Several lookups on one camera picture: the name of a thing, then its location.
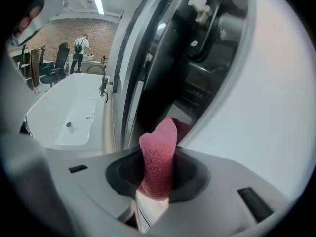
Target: man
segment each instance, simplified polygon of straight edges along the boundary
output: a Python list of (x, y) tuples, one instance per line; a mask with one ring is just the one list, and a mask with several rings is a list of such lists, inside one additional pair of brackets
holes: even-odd
[[(76, 53), (76, 46), (78, 45), (82, 46), (80, 53)], [(77, 63), (77, 61), (78, 61), (77, 73), (81, 73), (81, 62), (83, 60), (84, 50), (86, 48), (91, 49), (89, 46), (88, 35), (84, 34), (82, 37), (77, 38), (74, 42), (75, 51), (74, 51), (73, 62), (71, 63), (70, 74), (74, 72), (75, 64)]]

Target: black backpack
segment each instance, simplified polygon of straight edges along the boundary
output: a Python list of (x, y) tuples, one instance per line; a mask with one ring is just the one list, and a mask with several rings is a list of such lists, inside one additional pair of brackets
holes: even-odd
[(78, 40), (78, 45), (75, 46), (75, 53), (80, 54), (80, 52), (82, 51), (82, 43), (85, 40), (85, 38), (83, 38), (81, 44), (79, 44), (79, 40)]

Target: red sponge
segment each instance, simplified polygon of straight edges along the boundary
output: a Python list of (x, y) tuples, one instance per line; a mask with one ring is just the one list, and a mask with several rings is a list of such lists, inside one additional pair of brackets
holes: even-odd
[(172, 192), (173, 154), (177, 128), (172, 119), (162, 121), (152, 133), (139, 138), (145, 162), (144, 179), (138, 190), (154, 200), (165, 200)]

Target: brick wall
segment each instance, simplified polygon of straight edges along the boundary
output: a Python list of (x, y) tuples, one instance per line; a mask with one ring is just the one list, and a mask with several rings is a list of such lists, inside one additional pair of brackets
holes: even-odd
[(26, 47), (41, 48), (46, 46), (44, 59), (55, 61), (58, 47), (68, 42), (70, 53), (74, 52), (76, 38), (88, 34), (91, 49), (85, 53), (94, 55), (94, 60), (101, 61), (105, 55), (109, 58), (117, 25), (98, 19), (60, 19), (48, 22), (30, 41)]

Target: vent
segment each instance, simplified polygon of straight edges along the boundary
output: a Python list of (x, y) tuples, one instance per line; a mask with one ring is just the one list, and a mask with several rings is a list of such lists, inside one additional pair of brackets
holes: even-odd
[(258, 196), (258, 194), (252, 188), (249, 187), (240, 189), (237, 192), (258, 223), (273, 214), (271, 208)]
[(83, 171), (85, 169), (87, 169), (88, 167), (87, 166), (84, 166), (84, 165), (79, 165), (79, 166), (76, 166), (76, 167), (72, 167), (72, 168), (69, 168), (69, 171), (70, 173), (76, 173), (76, 172), (79, 172), (79, 171)]

